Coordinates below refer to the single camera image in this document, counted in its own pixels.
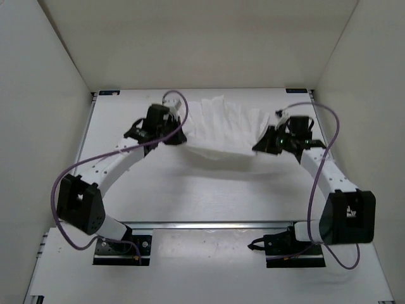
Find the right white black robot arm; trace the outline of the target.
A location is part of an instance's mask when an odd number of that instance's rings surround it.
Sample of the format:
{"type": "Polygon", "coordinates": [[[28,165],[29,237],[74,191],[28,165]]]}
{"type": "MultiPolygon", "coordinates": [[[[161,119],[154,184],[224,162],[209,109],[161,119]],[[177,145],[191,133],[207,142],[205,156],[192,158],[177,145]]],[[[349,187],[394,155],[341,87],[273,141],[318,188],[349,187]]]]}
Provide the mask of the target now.
{"type": "Polygon", "coordinates": [[[353,184],[328,157],[327,147],[313,139],[314,121],[309,116],[292,116],[271,125],[253,146],[253,151],[279,155],[288,152],[313,178],[325,200],[318,219],[294,224],[294,232],[283,239],[284,248],[299,253],[307,242],[327,245],[370,243],[375,232],[376,198],[353,184]]]}

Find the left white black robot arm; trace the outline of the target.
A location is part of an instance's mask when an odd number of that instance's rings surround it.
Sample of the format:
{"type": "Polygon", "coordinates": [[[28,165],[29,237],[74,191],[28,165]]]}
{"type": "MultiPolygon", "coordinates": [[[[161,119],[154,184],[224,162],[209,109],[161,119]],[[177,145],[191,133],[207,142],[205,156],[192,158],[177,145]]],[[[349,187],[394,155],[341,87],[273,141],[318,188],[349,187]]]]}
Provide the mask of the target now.
{"type": "Polygon", "coordinates": [[[180,145],[187,138],[182,132],[180,100],[152,104],[146,117],[138,119],[124,133],[116,148],[101,157],[90,169],[66,174],[59,183],[53,213],[85,234],[95,235],[111,244],[116,251],[133,247],[132,230],[106,213],[103,198],[108,189],[135,163],[144,159],[159,143],[180,145]]]}

